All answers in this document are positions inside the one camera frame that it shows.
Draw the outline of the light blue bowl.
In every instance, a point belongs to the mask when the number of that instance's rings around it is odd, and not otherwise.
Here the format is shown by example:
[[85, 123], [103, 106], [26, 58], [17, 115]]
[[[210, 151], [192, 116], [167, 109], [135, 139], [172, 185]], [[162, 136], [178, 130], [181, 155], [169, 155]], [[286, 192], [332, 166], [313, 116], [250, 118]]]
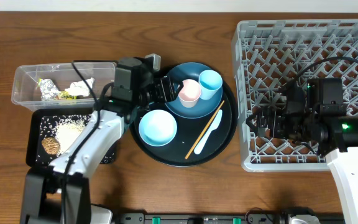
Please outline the light blue bowl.
[[160, 147], [170, 143], [177, 133], [177, 122], [167, 111], [153, 110], [146, 113], [139, 123], [140, 138], [148, 145]]

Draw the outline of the light blue cup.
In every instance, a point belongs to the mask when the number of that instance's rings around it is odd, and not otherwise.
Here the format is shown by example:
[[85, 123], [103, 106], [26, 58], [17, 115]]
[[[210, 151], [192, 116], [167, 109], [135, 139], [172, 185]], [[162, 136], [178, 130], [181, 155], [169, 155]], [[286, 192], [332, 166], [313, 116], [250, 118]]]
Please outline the light blue cup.
[[201, 87], [200, 98], [202, 100], [211, 99], [223, 85], [222, 77], [214, 70], [205, 70], [201, 72], [198, 82]]

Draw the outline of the brown cookie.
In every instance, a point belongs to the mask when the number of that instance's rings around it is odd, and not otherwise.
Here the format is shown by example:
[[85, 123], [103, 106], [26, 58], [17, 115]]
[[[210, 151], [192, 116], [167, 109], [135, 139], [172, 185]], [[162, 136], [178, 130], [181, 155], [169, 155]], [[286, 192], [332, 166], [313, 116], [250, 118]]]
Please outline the brown cookie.
[[56, 155], [60, 150], [59, 142], [53, 137], [47, 137], [42, 140], [42, 146], [47, 154]]

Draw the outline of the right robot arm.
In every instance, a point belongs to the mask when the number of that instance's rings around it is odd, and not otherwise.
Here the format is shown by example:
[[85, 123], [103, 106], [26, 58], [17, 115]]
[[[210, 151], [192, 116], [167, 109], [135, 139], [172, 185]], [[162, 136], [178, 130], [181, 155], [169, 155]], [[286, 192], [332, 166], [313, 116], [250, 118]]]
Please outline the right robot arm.
[[346, 223], [358, 223], [358, 116], [348, 116], [339, 78], [314, 78], [303, 90], [282, 88], [286, 106], [259, 108], [246, 124], [258, 137], [287, 139], [295, 144], [317, 142], [339, 193]]

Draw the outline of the white tissue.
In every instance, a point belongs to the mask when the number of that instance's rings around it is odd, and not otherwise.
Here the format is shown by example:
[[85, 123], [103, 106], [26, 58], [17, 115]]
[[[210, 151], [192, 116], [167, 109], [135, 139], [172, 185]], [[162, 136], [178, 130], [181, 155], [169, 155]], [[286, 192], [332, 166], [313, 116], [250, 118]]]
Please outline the white tissue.
[[85, 81], [73, 82], [65, 91], [71, 96], [89, 96], [90, 89], [93, 87], [94, 78], [86, 79]]

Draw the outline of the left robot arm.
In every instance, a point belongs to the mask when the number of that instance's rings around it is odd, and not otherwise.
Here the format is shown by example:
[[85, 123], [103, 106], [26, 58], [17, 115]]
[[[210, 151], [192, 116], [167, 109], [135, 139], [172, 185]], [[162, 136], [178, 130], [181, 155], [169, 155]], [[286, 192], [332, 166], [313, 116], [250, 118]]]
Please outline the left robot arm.
[[47, 167], [25, 177], [21, 223], [112, 223], [113, 212], [90, 199], [90, 178], [102, 158], [151, 103], [174, 101], [183, 85], [160, 74], [161, 57], [113, 60], [114, 80], [95, 96], [82, 133]]

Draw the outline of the pink cup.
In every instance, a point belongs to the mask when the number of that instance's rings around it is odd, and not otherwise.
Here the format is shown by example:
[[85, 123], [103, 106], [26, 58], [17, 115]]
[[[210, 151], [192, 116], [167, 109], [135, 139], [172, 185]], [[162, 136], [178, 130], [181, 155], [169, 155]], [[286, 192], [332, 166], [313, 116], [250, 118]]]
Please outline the pink cup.
[[185, 108], [192, 108], [197, 104], [201, 96], [200, 84], [192, 79], [183, 80], [183, 88], [180, 90], [178, 97], [180, 103]]

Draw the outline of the yellow foil snack wrapper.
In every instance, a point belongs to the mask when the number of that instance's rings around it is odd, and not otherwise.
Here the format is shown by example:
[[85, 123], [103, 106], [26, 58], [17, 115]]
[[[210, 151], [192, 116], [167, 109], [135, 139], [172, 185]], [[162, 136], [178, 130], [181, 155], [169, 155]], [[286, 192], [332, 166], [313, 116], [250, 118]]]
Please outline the yellow foil snack wrapper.
[[76, 97], [67, 91], [60, 91], [51, 79], [39, 79], [38, 87], [41, 91], [41, 100], [75, 100]]

